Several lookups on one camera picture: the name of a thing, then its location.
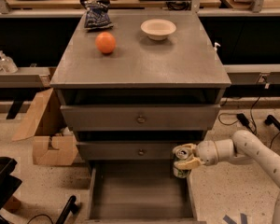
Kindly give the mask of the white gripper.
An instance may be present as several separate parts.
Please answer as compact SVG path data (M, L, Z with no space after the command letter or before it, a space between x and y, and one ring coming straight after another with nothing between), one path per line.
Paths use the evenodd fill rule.
M195 154L195 150L199 159L194 157L191 160L176 161L175 168L192 170L201 165L211 166L217 163L217 148L214 141L202 141L197 146L192 143L176 146L173 149L173 153L176 156L190 156Z

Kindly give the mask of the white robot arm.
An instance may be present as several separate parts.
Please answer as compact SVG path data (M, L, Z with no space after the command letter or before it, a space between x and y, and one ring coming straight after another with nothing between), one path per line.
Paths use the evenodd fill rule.
M235 132L231 139L176 146L172 153L174 175L178 178L186 178L193 169L202 165L211 166L223 161L242 165L255 161L280 188L280 156L245 130ZM274 205L272 224L280 224L280 191Z

